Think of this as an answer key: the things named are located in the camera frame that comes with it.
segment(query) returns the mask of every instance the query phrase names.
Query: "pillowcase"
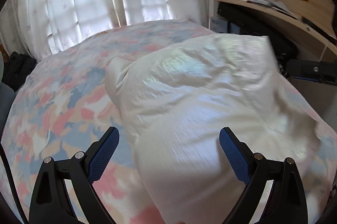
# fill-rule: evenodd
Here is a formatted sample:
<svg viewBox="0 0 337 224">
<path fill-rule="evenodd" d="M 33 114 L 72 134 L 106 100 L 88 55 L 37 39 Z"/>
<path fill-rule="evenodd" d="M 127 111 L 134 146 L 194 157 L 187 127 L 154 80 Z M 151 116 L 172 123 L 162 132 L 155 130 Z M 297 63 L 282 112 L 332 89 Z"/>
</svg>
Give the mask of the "pillowcase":
<svg viewBox="0 0 337 224">
<path fill-rule="evenodd" d="M 279 74 L 265 36 L 214 34 L 135 62 L 112 59 L 106 91 L 119 109 L 142 182 L 166 224 L 222 223 L 238 200 L 244 184 L 220 147 L 223 127 L 268 159 L 292 157 L 302 179 L 312 179 L 308 175 L 321 146 L 319 126 L 289 96 L 289 88 L 295 90 Z M 332 165 L 336 170 L 336 159 Z M 333 177 L 320 175 L 331 188 Z M 271 184 L 252 223 L 259 220 Z M 311 183 L 304 187 L 311 195 L 312 223 L 327 196 L 310 191 Z"/>
</svg>

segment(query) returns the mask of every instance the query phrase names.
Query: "bed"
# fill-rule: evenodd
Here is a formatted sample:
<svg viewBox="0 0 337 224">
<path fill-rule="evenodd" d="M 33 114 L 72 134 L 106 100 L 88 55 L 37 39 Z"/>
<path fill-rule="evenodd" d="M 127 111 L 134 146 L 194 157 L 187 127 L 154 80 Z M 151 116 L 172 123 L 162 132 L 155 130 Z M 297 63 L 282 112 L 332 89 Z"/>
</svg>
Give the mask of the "bed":
<svg viewBox="0 0 337 224">
<path fill-rule="evenodd" d="M 106 69 L 115 56 L 134 61 L 172 43 L 209 34 L 210 30 L 191 21 L 146 22 L 101 32 L 42 60 L 19 91 L 1 140 L 26 215 L 42 160 L 46 156 L 67 159 L 86 151 L 114 126 L 120 131 L 120 143 L 102 178 L 93 184 L 98 196 L 118 224 L 164 224 L 134 168 L 117 109 L 104 89 Z M 320 120 L 290 84 L 288 92 L 313 119 Z M 320 161 L 315 164 L 319 172 L 334 177 L 331 162 L 337 155 L 328 153 L 334 142 L 330 135 L 321 136 Z M 326 202 L 330 190 L 323 183 L 314 176 L 306 183 L 317 185 Z M 87 223 L 71 183 L 66 184 L 78 219 Z M 20 218 L 1 161 L 0 191 Z"/>
</svg>

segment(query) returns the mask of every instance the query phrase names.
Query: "pink pattern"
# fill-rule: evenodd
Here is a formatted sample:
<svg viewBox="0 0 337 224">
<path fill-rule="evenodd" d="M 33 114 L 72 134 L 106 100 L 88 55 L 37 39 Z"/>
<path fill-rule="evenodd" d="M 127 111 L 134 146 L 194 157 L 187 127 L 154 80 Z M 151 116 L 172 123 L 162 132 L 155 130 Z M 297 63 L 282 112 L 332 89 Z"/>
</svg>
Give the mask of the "pink pattern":
<svg viewBox="0 0 337 224">
<path fill-rule="evenodd" d="M 104 58 L 107 57 L 108 55 L 109 55 L 108 52 L 102 52 L 102 53 L 101 53 L 101 56 L 104 57 Z"/>
<path fill-rule="evenodd" d="M 28 152 L 26 152 L 26 154 L 25 154 L 25 161 L 29 164 L 30 163 L 30 161 L 31 161 L 31 157 L 29 156 L 29 153 Z"/>
<path fill-rule="evenodd" d="M 95 112 L 86 108 L 81 109 L 81 116 L 84 119 L 93 119 Z"/>
<path fill-rule="evenodd" d="M 21 160 L 21 155 L 19 153 L 17 153 L 15 155 L 15 162 L 18 163 L 18 162 L 20 162 L 20 160 Z"/>
<path fill-rule="evenodd" d="M 42 127 L 44 131 L 47 131 L 50 128 L 50 116 L 51 114 L 49 113 L 49 111 L 45 112 L 42 115 Z"/>
<path fill-rule="evenodd" d="M 148 45 L 143 46 L 143 48 L 146 51 L 155 52 L 155 51 L 162 49 L 163 47 L 157 44 L 148 44 Z"/>
<path fill-rule="evenodd" d="M 146 208 L 130 219 L 130 224 L 165 224 L 156 207 Z"/>
<path fill-rule="evenodd" d="M 71 88 L 75 87 L 77 85 L 76 81 L 70 81 L 69 83 L 66 83 L 63 85 L 64 90 L 70 90 Z"/>
<path fill-rule="evenodd" d="M 115 105 L 109 105 L 107 107 L 104 108 L 103 111 L 101 111 L 99 114 L 98 114 L 98 118 L 103 118 L 105 117 L 106 115 L 108 115 L 109 113 L 111 113 L 114 109 L 116 109 Z"/>
<path fill-rule="evenodd" d="M 46 79 L 39 87 L 41 89 L 45 88 L 45 87 L 48 87 L 53 81 L 54 81 L 54 77 L 50 77 L 50 78 Z"/>
<path fill-rule="evenodd" d="M 117 165 L 108 166 L 104 171 L 104 176 L 94 182 L 93 186 L 99 195 L 111 193 L 116 199 L 122 199 L 126 195 L 126 193 L 118 187 L 117 179 L 114 177 L 116 169 Z"/>
<path fill-rule="evenodd" d="M 89 98 L 86 100 L 87 103 L 94 103 L 100 100 L 103 96 L 106 95 L 106 91 L 104 87 L 99 88 L 97 91 L 93 93 L 92 96 L 89 96 Z"/>
<path fill-rule="evenodd" d="M 27 131 L 24 130 L 21 134 L 17 136 L 17 144 L 18 145 L 30 145 L 31 138 L 28 136 Z"/>
<path fill-rule="evenodd" d="M 52 98 L 52 94 L 51 93 L 44 93 L 44 95 L 42 96 L 40 102 L 36 105 L 37 107 L 42 107 L 45 106 L 46 103 Z"/>
<path fill-rule="evenodd" d="M 19 185 L 17 186 L 17 193 L 21 198 L 24 198 L 29 193 L 25 183 L 19 183 Z"/>
<path fill-rule="evenodd" d="M 74 109 L 70 109 L 58 117 L 58 119 L 52 126 L 54 134 L 56 134 L 57 136 L 60 135 L 60 133 L 64 130 L 65 123 L 68 122 L 73 113 Z"/>
<path fill-rule="evenodd" d="M 61 75 L 65 76 L 69 72 L 69 70 L 70 70 L 70 66 L 64 67 L 61 71 Z"/>
</svg>

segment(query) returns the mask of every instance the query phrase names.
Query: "mattress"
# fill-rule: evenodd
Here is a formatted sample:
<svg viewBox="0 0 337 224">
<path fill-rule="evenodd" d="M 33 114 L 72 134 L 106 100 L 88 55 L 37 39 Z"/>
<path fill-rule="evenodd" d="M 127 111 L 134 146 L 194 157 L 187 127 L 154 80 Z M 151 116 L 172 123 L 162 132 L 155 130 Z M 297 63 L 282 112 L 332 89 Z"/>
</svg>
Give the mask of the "mattress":
<svg viewBox="0 0 337 224">
<path fill-rule="evenodd" d="M 29 204 L 46 156 L 68 159 L 86 151 L 114 126 L 120 142 L 93 187 L 118 224 L 160 224 L 161 216 L 136 172 L 117 109 L 104 89 L 110 60 L 137 60 L 172 43 L 212 32 L 190 21 L 153 21 L 115 28 L 42 60 L 18 92 L 2 137 L 23 210 Z M 71 182 L 66 181 L 78 219 L 87 223 Z M 0 161 L 0 191 L 20 219 Z"/>
</svg>

